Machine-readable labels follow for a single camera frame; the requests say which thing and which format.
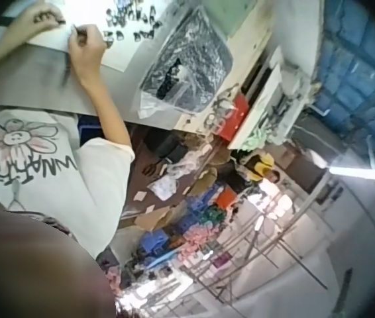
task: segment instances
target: pink item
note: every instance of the pink item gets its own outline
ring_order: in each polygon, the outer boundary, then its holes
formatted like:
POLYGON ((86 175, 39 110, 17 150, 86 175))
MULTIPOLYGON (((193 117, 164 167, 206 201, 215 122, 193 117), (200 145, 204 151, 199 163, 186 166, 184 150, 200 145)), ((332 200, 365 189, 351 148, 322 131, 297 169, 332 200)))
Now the pink item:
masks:
POLYGON ((198 251, 202 245, 211 240, 215 234, 219 232, 217 227, 213 227, 211 222, 204 225, 192 225, 189 230, 184 234, 186 243, 182 245, 178 258, 183 262, 187 257, 198 251))
POLYGON ((115 297, 121 297, 123 292, 120 290, 121 283, 121 273, 118 267, 110 267, 108 272, 105 274, 108 279, 111 290, 113 291, 115 297))

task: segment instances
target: wire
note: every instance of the wire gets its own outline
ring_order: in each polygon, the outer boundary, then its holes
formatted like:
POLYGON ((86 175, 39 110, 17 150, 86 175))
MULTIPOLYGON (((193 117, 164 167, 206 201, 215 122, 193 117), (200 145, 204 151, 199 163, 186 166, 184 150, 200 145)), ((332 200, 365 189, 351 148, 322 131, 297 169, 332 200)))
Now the wire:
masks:
POLYGON ((337 154, 342 154, 341 151, 337 150, 334 146, 332 146, 331 144, 329 144, 327 141, 325 141, 324 139, 322 139, 319 135, 315 134, 314 132, 311 132, 311 131, 309 131, 309 130, 301 127, 301 126, 298 126, 298 125, 294 125, 294 128, 299 129, 300 131, 303 131, 306 134, 309 134, 310 136, 316 138, 318 141, 320 141, 322 144, 324 144, 327 148, 333 150, 337 154))

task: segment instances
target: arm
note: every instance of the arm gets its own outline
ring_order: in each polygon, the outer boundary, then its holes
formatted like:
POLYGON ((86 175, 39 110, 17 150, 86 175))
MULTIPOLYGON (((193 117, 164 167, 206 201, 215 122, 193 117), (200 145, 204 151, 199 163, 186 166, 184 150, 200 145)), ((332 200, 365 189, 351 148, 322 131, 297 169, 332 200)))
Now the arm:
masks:
POLYGON ((32 37, 57 28, 63 22, 64 18, 57 7, 37 1, 21 13, 0 39, 0 61, 32 37))
POLYGON ((101 79, 100 67, 106 47, 95 25, 82 26, 77 30, 74 28, 68 42, 73 70, 95 107, 105 138, 117 144, 131 146, 124 120, 101 79), (86 32, 86 42, 78 38, 80 30, 86 32))

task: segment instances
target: yellow object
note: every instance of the yellow object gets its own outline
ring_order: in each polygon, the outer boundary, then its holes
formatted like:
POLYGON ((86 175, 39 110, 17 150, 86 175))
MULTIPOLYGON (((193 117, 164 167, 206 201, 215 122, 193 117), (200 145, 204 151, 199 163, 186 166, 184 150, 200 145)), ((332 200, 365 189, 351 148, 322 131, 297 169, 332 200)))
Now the yellow object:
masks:
POLYGON ((252 181, 260 181, 264 178, 264 173, 267 169, 272 169, 274 167, 274 158, 272 157, 271 154, 267 153, 264 156, 260 157, 260 160, 255 164, 254 166, 254 173, 251 170, 248 170, 246 173, 249 180, 252 181))

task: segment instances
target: sleeve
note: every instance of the sleeve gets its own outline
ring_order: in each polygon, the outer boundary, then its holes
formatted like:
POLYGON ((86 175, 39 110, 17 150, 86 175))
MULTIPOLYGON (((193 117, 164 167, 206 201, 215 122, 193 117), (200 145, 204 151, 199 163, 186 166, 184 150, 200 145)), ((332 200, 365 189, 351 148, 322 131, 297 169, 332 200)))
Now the sleeve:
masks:
POLYGON ((261 156, 261 162, 270 167, 274 166, 274 158, 268 152, 265 155, 261 156))
POLYGON ((77 150, 76 160, 81 177, 97 208, 102 234, 111 236, 111 241, 125 204, 134 152, 129 146, 95 138, 77 150))

